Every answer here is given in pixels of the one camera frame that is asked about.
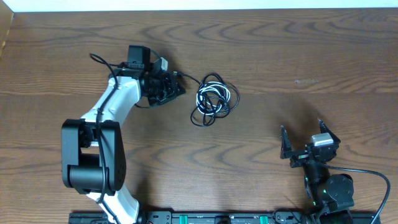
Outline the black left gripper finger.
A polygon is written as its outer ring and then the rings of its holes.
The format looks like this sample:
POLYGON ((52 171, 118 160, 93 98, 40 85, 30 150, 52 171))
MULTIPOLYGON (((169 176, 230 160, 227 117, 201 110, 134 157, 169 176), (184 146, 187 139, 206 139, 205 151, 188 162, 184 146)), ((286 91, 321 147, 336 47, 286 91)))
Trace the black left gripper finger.
POLYGON ((174 95, 182 95, 182 94, 186 93, 186 90, 184 89, 184 87, 181 86, 181 84, 179 84, 176 75, 170 76, 170 83, 171 83, 171 87, 172 87, 174 95))
POLYGON ((183 92, 173 92, 170 94, 165 94, 165 95, 155 95, 155 94, 148 94, 147 99, 149 102, 150 107, 156 107, 160 105, 164 105, 174 99, 176 99, 178 96, 182 95, 183 92))

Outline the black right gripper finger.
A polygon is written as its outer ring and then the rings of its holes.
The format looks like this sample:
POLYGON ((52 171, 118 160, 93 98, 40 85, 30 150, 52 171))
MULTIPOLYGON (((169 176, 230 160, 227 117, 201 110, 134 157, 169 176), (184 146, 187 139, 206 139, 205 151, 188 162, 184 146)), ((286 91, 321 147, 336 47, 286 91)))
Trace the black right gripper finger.
POLYGON ((287 131, 283 125, 280 126, 280 137, 281 137, 281 149, 280 158, 289 159, 292 157, 293 148, 288 138, 287 131))
POLYGON ((318 125, 320 128, 321 133, 329 133, 333 140, 334 140, 334 144, 340 144, 341 140, 327 127, 327 125, 325 124, 324 121, 322 120, 318 120, 318 125))

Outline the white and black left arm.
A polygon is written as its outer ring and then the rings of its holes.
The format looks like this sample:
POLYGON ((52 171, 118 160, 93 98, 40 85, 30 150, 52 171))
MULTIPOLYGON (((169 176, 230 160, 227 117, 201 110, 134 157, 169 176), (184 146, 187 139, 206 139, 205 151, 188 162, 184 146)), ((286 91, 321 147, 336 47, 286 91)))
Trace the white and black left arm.
POLYGON ((79 119, 62 125, 62 180, 66 187, 94 200, 99 213, 69 215, 69 223, 149 223, 124 181, 126 156, 121 134, 131 109, 146 97, 150 107, 168 103, 185 93, 168 62, 142 45, 130 45, 127 60, 110 64, 99 55, 94 61, 110 70, 108 87, 98 102, 79 119))

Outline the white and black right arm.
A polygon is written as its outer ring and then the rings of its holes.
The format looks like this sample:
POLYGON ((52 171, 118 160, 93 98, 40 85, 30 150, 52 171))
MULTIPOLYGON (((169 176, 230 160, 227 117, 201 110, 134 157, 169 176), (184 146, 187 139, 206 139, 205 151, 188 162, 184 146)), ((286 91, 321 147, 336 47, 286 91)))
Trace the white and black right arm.
POLYGON ((318 121, 320 133, 299 151, 293 149, 287 130, 280 127, 280 158, 289 159, 291 168, 301 167, 304 185, 314 206, 301 217, 302 223, 353 223, 349 209, 354 206, 353 180, 347 174, 330 174, 327 162, 336 157, 341 140, 318 121))

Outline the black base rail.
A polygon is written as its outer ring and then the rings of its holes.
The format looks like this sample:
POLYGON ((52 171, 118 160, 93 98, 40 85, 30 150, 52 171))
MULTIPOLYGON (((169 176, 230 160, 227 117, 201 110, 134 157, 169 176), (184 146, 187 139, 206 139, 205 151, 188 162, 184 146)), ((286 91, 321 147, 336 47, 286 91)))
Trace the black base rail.
MULTIPOLYGON (((372 213, 340 212, 320 217, 320 223, 370 223, 372 213)), ((70 213, 68 224, 111 223, 105 213, 70 213)), ((300 212, 277 211, 269 213, 177 213, 168 211, 146 212, 139 215, 137 223, 148 224, 293 224, 316 223, 300 212)))

